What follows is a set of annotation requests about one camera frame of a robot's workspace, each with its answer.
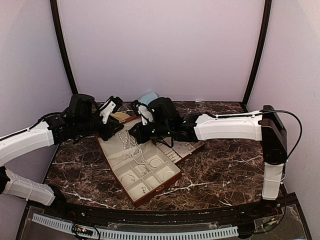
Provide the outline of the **small red jewelry tray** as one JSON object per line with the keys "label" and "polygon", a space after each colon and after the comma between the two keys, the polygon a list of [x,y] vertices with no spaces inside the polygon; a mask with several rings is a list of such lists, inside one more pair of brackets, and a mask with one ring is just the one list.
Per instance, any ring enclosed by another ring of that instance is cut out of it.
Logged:
{"label": "small red jewelry tray", "polygon": [[194,155],[196,152],[202,150],[205,147],[203,141],[198,142],[182,142],[174,141],[173,147],[171,147],[171,139],[165,138],[163,140],[166,144],[157,142],[156,146],[174,163],[178,164],[185,159]]}

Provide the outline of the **white bangle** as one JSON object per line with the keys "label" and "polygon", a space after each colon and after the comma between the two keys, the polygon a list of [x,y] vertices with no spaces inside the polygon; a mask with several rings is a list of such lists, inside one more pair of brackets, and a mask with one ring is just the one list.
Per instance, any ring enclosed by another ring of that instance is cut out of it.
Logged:
{"label": "white bangle", "polygon": [[166,180],[169,180],[170,178],[172,178],[174,175],[175,175],[174,171],[168,170],[163,173],[162,178],[164,181],[166,181]]}

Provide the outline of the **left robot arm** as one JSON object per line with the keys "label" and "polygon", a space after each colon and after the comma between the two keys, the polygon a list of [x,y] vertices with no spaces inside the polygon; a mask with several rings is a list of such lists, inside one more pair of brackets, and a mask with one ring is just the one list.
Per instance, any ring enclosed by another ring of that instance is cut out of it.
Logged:
{"label": "left robot arm", "polygon": [[91,95],[73,94],[65,110],[47,113],[32,126],[1,137],[0,193],[50,206],[58,217],[67,218],[71,208],[60,189],[36,182],[31,175],[15,173],[10,168],[12,162],[25,156],[34,157],[40,149],[69,140],[77,143],[85,137],[97,136],[108,141],[124,127],[112,116],[122,105],[118,96],[110,96],[99,105]]}

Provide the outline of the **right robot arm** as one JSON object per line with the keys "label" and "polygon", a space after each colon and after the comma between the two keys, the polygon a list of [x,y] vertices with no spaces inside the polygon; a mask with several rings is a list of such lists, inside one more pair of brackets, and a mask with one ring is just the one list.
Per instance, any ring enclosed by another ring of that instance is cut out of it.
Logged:
{"label": "right robot arm", "polygon": [[232,114],[188,114],[181,116],[172,100],[158,97],[148,104],[135,100],[131,108],[141,122],[129,134],[138,144],[150,140],[162,143],[169,138],[176,142],[197,143],[210,140],[248,140],[262,147],[264,175],[262,201],[255,205],[255,213],[266,217],[275,208],[280,186],[285,178],[285,167],[293,151],[288,150],[288,134],[279,114],[290,115],[302,127],[301,120],[292,112],[264,105],[261,110]]}

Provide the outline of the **large red jewelry box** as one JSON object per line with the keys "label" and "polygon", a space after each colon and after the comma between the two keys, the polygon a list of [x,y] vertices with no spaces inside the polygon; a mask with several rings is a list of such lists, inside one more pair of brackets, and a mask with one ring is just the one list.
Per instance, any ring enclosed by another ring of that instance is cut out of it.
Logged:
{"label": "large red jewelry box", "polygon": [[[116,181],[135,207],[138,207],[181,179],[182,172],[151,140],[137,144],[129,129],[141,122],[130,117],[124,128],[109,140],[97,141]],[[163,179],[166,171],[175,175]]]}

